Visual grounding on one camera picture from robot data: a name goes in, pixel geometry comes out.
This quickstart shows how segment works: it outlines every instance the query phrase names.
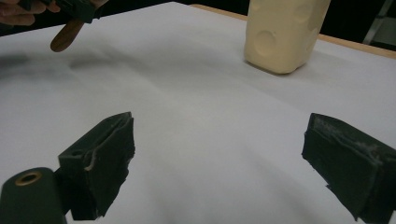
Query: human hand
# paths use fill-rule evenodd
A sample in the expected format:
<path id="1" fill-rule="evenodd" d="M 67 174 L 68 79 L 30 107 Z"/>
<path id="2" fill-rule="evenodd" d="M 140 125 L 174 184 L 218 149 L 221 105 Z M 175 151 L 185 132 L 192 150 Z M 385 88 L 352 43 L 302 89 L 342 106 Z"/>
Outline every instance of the human hand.
<path id="1" fill-rule="evenodd" d="M 34 0 L 30 11 L 20 7 L 19 2 L 20 0 L 0 0 L 0 23 L 29 26 L 35 22 L 35 14 L 43 13 L 46 9 L 51 12 L 61 10 L 55 5 L 55 1 L 46 6 L 38 0 Z"/>

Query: white table surface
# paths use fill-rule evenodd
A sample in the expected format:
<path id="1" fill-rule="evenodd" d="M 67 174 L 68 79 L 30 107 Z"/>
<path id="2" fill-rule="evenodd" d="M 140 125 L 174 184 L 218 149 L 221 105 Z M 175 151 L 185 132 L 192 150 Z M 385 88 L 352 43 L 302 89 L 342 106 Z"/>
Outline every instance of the white table surface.
<path id="1" fill-rule="evenodd" d="M 132 111 L 131 172 L 98 224 L 355 223 L 301 156 L 310 114 L 396 147 L 395 60 L 318 41 L 274 76 L 244 62 L 245 21 L 177 3 L 94 21 L 53 53 L 60 28 L 0 38 L 0 182 L 57 169 Z"/>

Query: beige plastic bottle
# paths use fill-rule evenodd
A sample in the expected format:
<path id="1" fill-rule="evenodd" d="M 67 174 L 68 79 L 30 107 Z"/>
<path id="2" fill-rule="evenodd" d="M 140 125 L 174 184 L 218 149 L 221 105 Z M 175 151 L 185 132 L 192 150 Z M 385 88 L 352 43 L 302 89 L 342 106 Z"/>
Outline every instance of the beige plastic bottle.
<path id="1" fill-rule="evenodd" d="M 309 59 L 331 0 L 250 0 L 245 59 L 287 74 Z"/>

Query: popsicle stick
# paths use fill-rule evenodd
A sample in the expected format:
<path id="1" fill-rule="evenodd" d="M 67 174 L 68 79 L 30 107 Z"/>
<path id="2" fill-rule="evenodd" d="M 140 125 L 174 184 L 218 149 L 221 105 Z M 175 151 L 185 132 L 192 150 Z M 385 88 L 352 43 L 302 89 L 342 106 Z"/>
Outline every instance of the popsicle stick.
<path id="1" fill-rule="evenodd" d="M 67 49 L 76 39 L 83 25 L 84 22 L 77 19 L 69 21 L 50 43 L 52 51 L 61 52 Z"/>

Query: wooden table edge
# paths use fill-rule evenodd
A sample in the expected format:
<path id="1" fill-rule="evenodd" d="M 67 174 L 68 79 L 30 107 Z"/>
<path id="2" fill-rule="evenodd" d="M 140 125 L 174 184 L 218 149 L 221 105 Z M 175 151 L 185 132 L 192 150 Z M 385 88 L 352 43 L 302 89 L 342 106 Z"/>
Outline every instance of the wooden table edge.
<path id="1" fill-rule="evenodd" d="M 190 5 L 192 7 L 197 7 L 203 10 L 207 10 L 207 11 L 211 11 L 211 12 L 215 12 L 215 13 L 219 13 L 221 15 L 225 15 L 225 16 L 229 16 L 229 17 L 233 17 L 239 20 L 243 20 L 246 21 L 247 20 L 247 16 L 245 15 L 241 15 L 241 14 L 237 14 L 237 13 L 233 13 L 230 11 L 225 11 L 222 9 L 218 9 L 218 8 L 214 8 L 214 7 L 207 7 L 204 5 L 199 5 L 199 4 L 192 4 Z M 381 48 L 377 48 L 377 47 L 373 47 L 373 46 L 369 46 L 369 45 L 364 45 L 361 43 L 356 43 L 353 41 L 348 41 L 345 39 L 340 39 L 340 38 L 336 38 L 336 37 L 332 37 L 332 36 L 328 36 L 328 35 L 319 35 L 318 39 L 320 40 L 324 40 L 330 43 L 334 43 L 337 45 L 341 45 L 350 49 L 357 49 L 360 51 L 364 51 L 364 52 L 368 52 L 368 53 L 372 53 L 375 55 L 379 55 L 379 56 L 383 56 L 383 57 L 387 57 L 387 58 L 391 58 L 391 59 L 396 59 L 396 51 L 392 51 L 389 49 L 381 49 Z"/>

